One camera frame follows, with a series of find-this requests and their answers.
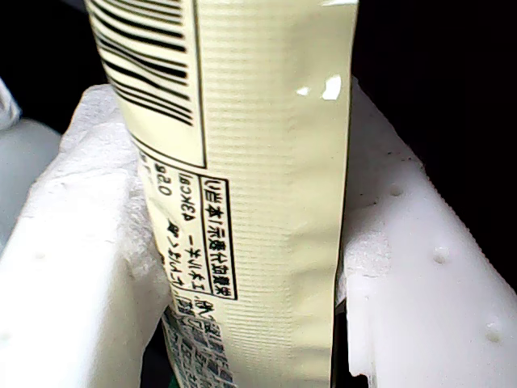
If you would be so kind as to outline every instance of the black barcode stripes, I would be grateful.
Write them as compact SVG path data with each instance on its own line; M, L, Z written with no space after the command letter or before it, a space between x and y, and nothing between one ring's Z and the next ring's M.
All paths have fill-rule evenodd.
M162 28L149 26L147 24L133 22L129 19L126 19L126 18L123 18L121 16L114 14L113 12L109 11L105 7L99 5L95 0L91 0L91 3L95 4L95 6L97 8L99 8L104 14L106 14L110 18L116 20L117 22L121 22L126 26L135 27L135 28L138 28L138 29L144 30L144 31L156 32L157 34L161 34L161 35L165 35L165 36L172 36L173 38L179 38L179 39L183 38L183 34L180 32L168 31L168 30L164 30Z
M155 6L163 6L165 8L170 8L172 10L181 10L180 6L173 6L172 4L167 4L165 2L154 2L153 0L133 0L134 2L144 2L147 4L153 4Z
M152 106L149 106L149 105L145 105L145 104L144 104L144 103L142 103L141 101L137 101L137 100L135 100L135 99L130 99L128 96L126 96L126 95L124 95L124 94L120 93L117 89L115 89L115 93L116 93L117 95L119 95L119 96L120 96L120 98L125 99L126 101L129 101L130 103L134 103L135 105L138 105L139 107L142 107L142 108L145 108L145 109L149 109L149 110L151 110L151 111L153 111L153 112L160 113L160 114L162 114L162 115L164 115L164 116L168 116L168 117L170 117L171 119L176 119L177 121L180 121L180 122L182 122L182 123L184 123L184 124L187 124L187 125L192 126L192 124L190 124L190 123L189 123L189 122L187 122L186 120L182 119L181 117L177 117L177 116L171 115L171 114L170 114L170 113L168 113L168 112L164 112L164 111L162 111L162 110L160 110L160 109L157 109L157 108L155 108L155 107L152 107Z
M180 99L185 99L186 101L188 101L190 99L188 97L188 95L184 95L182 93L178 93L177 91L173 91L171 89L168 89L168 88L166 88L166 87L164 87L164 86L162 86L162 85L160 85L158 83L155 83L154 81L151 81L150 79L148 79L147 77L144 77L143 75L135 73L134 71L127 70L127 69L125 69L123 67L120 67L120 66L118 66L118 65L116 65L116 64L114 64L114 63L112 63L110 61L107 61L105 59L102 59L102 61L103 61L104 65L106 65L107 67L109 67L112 70L118 71L121 74L125 74L125 75L127 75L127 76L129 76L131 78L135 78L135 79L137 79L139 81L145 82L145 83L147 83L150 86L153 86L153 87L155 87L155 88L157 88L157 89L159 89L161 91L165 91L167 93L175 95L176 97L179 97Z
M116 2L112 2L110 0L104 0L104 2L106 4L109 4L110 6L113 6L115 8L118 8L119 10L128 12L132 15L140 16L140 17L147 18L147 19L157 20L158 22L181 25L181 21L178 20L178 19L181 19L181 14L159 11L159 10L155 10L153 8L148 8L145 6L137 6L135 4L132 4L130 2L124 2L122 0L116 0ZM170 17L170 19L166 19L166 18L159 17L156 15L150 15L149 13L135 11L135 10L148 11L150 14L168 16L168 17Z
M181 2L89 0L88 11L116 94L178 123L198 124L200 108L191 98L198 87L189 85L195 62L189 62Z
M141 60L138 57L132 56L131 54L124 53L124 51L118 49L116 46L110 44L109 42L106 42L102 38L100 38L100 39L98 38L97 39L97 45L101 49L103 49L104 51L107 51L108 53L112 53L114 55L122 57L123 59L125 59L126 61L130 61L134 65L141 66L142 68L146 69L152 75L155 75L155 76L157 76L159 78L162 78L162 79L166 79L166 80L171 81L173 83L177 83L179 85L184 85L184 86L187 85L186 82L179 81L177 79L173 79L173 78L167 77L167 76L165 76L163 74L157 73L156 71L152 71L151 69L156 69L158 71L162 71L162 72L167 73L167 74L175 75L178 78L186 78L187 77L187 73L185 73L184 71L175 70L175 69L169 69L169 68L166 68L164 66L159 66L159 65L155 65L154 63L151 63L151 62L143 61L143 60Z
M159 97L157 95L153 95L153 94L151 94L151 93L149 93L147 91L142 91L140 89L137 89L137 88L135 88L133 86L128 85L127 83L121 82L120 80L114 78L113 76L110 76L109 78L110 78L111 83L114 84L113 86L116 87L119 90L123 91L124 89L128 89L130 91L135 91L135 92L140 93L142 95L146 95L146 96L150 97L151 99L156 99L157 101L161 101L163 103L166 103L166 104L170 105L171 107L174 107L174 108L177 108L177 109L181 109L182 111L185 111L185 112L188 112L188 113L192 113L192 110L190 110L189 108L185 108L185 107L183 107L183 106L181 106L181 105L179 105L177 103L173 103L172 101L169 101L168 99L163 99L162 97Z
M104 35L101 31L99 31L98 28L95 28L95 27L94 27L94 34L96 36L101 36L105 40L109 40L113 45L117 46L120 49L123 49L123 51L125 51L126 53L133 53L134 55L136 55L136 56L138 56L140 58L152 59L152 60L155 60L155 61L160 61L160 62L166 63L168 65L174 65L174 66L178 66L178 67L187 67L187 65L185 65L184 63L177 62L177 61L171 61L171 60L163 59L163 58L160 58L160 57L155 57L155 56L152 56L152 55L149 55L149 54L145 54L145 53L137 51L137 50L135 50L133 48L129 48L128 46L126 46L124 44L121 44L120 42L115 42L113 39L110 39L109 37Z

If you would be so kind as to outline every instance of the barcode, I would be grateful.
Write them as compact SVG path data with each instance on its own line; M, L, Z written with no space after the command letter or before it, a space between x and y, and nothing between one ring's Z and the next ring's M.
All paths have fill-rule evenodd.
M115 93L141 114L132 135L150 150L182 161L170 139L194 139L205 166L204 129L197 53L195 5L192 0L87 0L99 55ZM142 122L159 123L171 137L157 141ZM198 129L197 137L187 128Z

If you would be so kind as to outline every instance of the cream-colored packet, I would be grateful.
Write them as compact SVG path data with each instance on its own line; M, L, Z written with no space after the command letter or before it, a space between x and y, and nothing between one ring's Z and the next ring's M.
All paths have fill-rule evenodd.
M356 3L87 0L185 387L330 384Z

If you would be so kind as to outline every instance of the nutrition label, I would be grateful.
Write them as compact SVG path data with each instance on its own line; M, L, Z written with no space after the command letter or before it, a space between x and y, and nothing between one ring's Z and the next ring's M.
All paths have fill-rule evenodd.
M221 328L211 320L167 309L164 330L176 377L188 388L237 388L229 371Z
M158 248L172 286L237 299L228 180L167 165L143 150L140 158L166 206L154 221L165 236Z

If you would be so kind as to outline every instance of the dark background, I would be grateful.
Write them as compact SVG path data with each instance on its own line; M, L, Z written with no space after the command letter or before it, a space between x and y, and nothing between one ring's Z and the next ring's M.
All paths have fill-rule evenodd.
M0 77L25 116L63 133L82 92L106 82L88 19L57 0L13 3L15 9L4 9L12 19L4 28L9 34L2 42ZM494 32L502 12L477 7L362 0L352 71L515 289L512 238L504 233L515 229L505 226L514 173L501 147L515 124L499 122L512 111L513 99L500 94L506 69L496 52L504 44ZM344 316L336 324L345 332ZM155 336L148 359L163 353L161 341ZM346 362L343 334L339 342L344 345L338 356ZM341 382L348 378L338 375Z

